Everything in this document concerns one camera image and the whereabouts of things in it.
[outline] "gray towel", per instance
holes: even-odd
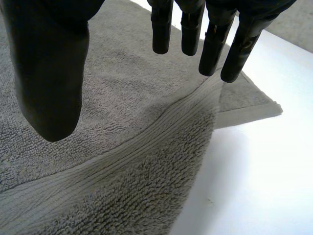
[[[49,143],[19,111],[0,18],[0,234],[167,234],[216,118],[281,113],[244,75],[223,84],[226,51],[210,78],[198,73],[203,43],[183,55],[177,29],[169,53],[154,54],[150,13],[135,3],[107,0],[89,27],[80,121]]]

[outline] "robotic hand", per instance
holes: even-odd
[[[295,1],[176,0],[183,12],[181,50],[189,56],[196,54],[206,5],[210,21],[199,72],[205,76],[213,75],[238,10],[239,27],[221,72],[221,79],[231,83],[238,77],[262,30]],[[173,0],[148,0],[148,3],[152,7],[153,51],[164,54],[169,47]]]
[[[15,68],[21,111],[47,141],[59,141],[75,129],[82,104],[83,69],[89,47],[88,20],[104,0],[0,0]],[[168,51],[173,0],[148,0],[152,7],[153,50]],[[295,0],[176,0],[183,11],[181,48],[197,51],[204,7],[209,12],[199,72],[216,68],[236,11],[240,24],[222,69],[233,82],[261,31]]]

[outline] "terry cloth texture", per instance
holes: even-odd
[[[210,78],[198,73],[203,42],[185,56],[175,28],[154,54],[150,12],[135,3],[105,1],[89,27],[80,121],[50,143],[19,111],[0,17],[0,234],[168,234],[216,119],[281,113],[244,74],[220,80],[229,47]]]

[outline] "gray fabric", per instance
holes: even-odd
[[[195,57],[183,55],[179,30],[172,29],[169,53],[154,54],[150,13],[132,2],[106,1],[89,26],[80,121],[69,138],[49,143],[18,109],[0,18],[0,234],[167,234],[201,164],[220,96],[226,115],[273,107],[244,77],[234,86],[245,84],[248,96],[236,87],[222,92],[226,52],[214,76],[201,76],[203,43]]]
[[[235,83],[223,85],[215,129],[274,117],[282,112],[279,104],[268,98],[241,72]]]

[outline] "white surface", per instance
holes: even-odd
[[[313,54],[264,31],[244,72],[284,112],[214,132],[171,235],[313,234]]]

